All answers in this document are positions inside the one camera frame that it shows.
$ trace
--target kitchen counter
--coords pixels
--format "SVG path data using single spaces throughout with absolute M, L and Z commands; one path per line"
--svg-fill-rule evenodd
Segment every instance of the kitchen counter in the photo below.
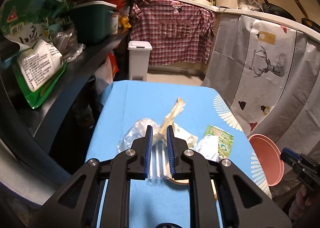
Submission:
M 286 19 L 286 18 L 283 18 L 280 16 L 271 15 L 271 14 L 262 13 L 262 12 L 250 11 L 250 10 L 218 8 L 216 6 L 208 6 L 205 4 L 201 4 L 201 3 L 195 2 L 193 0 L 177 0 L 177 1 L 191 4 L 191 5 L 196 5 L 196 6 L 199 6 L 202 8 L 206 8 L 206 9 L 212 10 L 212 11 L 214 11 L 216 13 L 220 13 L 220 14 L 246 15 L 246 16 L 253 17 L 256 19 L 280 24 L 282 26 L 286 26 L 286 27 L 295 29 L 299 32 L 303 32 L 306 35 L 308 35 L 311 39 L 320 43 L 320 34 L 319 33 L 317 33 L 316 31 L 312 30 L 311 28 L 309 28 L 303 24 L 300 24 L 298 22 L 294 22 L 292 20 L 289 20 L 289 19 Z

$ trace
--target green bag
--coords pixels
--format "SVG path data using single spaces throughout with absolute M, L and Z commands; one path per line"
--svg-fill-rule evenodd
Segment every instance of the green bag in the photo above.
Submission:
M 32 47 L 40 39 L 49 42 L 50 20 L 68 9 L 66 1 L 10 0 L 2 13 L 2 33 L 8 40 L 18 43 L 20 50 Z
M 48 97 L 48 95 L 52 91 L 53 87 L 57 83 L 60 76 L 64 73 L 66 67 L 67 67 L 67 62 L 64 62 L 63 66 L 60 68 L 60 70 L 58 70 L 39 89 L 37 89 L 35 92 L 32 92 L 29 89 L 27 82 L 24 79 L 24 76 L 22 75 L 21 70 L 20 70 L 17 62 L 12 63 L 12 69 L 13 69 L 14 75 L 17 79 L 17 82 L 19 84 L 19 87 L 20 87 L 24 97 L 26 98 L 27 102 L 29 103 L 29 105 L 33 109 L 36 109 L 45 101 L 45 99 Z
M 62 55 L 48 42 L 49 24 L 68 8 L 66 1 L 57 0 L 11 0 L 4 5 L 1 31 L 8 40 L 20 45 L 12 68 L 33 109 L 45 101 L 66 69 Z

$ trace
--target pink bowl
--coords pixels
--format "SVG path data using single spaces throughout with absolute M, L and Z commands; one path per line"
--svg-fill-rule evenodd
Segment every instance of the pink bowl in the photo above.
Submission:
M 268 137 L 254 134 L 249 142 L 255 151 L 269 186 L 277 185 L 284 174 L 284 163 L 280 159 L 280 150 Z

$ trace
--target table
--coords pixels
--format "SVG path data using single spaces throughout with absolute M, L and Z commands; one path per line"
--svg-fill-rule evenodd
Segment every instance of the table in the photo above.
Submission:
M 221 114 L 226 115 L 229 110 L 220 95 L 207 87 L 138 81 L 112 83 L 102 94 L 101 102 L 104 107 L 86 160 L 93 157 L 100 161 L 114 158 L 118 142 L 135 121 L 148 117 L 161 125 L 178 97 L 181 97 L 186 105 L 175 118 L 175 122 L 197 136 L 198 141 L 209 124 L 233 135 L 230 160 L 256 184 L 266 186 L 263 170 L 247 137 L 221 118 Z M 175 223 L 188 228 L 189 211 L 188 186 L 165 181 L 156 184 L 150 184 L 148 180 L 131 181 L 130 227 L 155 228 L 160 223 Z

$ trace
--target checkered cloth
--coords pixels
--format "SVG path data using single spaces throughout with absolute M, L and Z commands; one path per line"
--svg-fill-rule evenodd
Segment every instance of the checkered cloth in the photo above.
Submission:
M 148 41 L 149 65 L 204 63 L 214 38 L 214 13 L 172 0 L 135 0 L 131 11 L 132 41 Z

